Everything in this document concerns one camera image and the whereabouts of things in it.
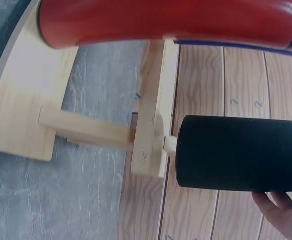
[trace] wooden peg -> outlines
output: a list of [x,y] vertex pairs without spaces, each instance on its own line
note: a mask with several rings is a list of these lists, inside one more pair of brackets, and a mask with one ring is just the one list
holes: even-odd
[[41,107],[39,124],[68,137],[75,143],[131,151],[135,130],[124,125],[104,122],[74,112],[58,110],[49,105]]
[[164,150],[168,154],[169,157],[176,157],[176,149],[177,149],[177,137],[176,136],[166,136],[164,143]]

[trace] wooden frame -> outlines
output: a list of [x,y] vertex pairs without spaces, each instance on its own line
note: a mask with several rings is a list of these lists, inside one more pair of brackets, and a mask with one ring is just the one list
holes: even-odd
[[79,144],[133,150],[131,171],[162,178],[169,138],[179,46],[153,40],[141,71],[136,129],[61,110],[78,47],[54,49],[37,28],[39,0],[32,0],[0,59],[0,151],[50,161],[55,136]]

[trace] black foam roller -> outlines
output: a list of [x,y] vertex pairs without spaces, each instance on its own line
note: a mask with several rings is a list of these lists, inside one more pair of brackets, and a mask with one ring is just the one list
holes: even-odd
[[188,115],[176,177],[188,188],[292,191],[292,121]]

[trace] red padded roll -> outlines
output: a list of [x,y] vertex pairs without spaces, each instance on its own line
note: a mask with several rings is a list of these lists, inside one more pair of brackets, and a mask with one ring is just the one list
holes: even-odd
[[38,17],[55,48],[162,37],[286,48],[292,40],[292,0],[43,0]]

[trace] wooden floor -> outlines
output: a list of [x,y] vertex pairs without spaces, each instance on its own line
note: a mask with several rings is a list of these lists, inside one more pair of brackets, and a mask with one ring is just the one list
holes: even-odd
[[[182,46],[172,133],[185,115],[292,120],[292,57],[216,46]],[[135,124],[137,114],[133,117]],[[249,192],[181,188],[130,174],[127,154],[119,240],[284,240]]]

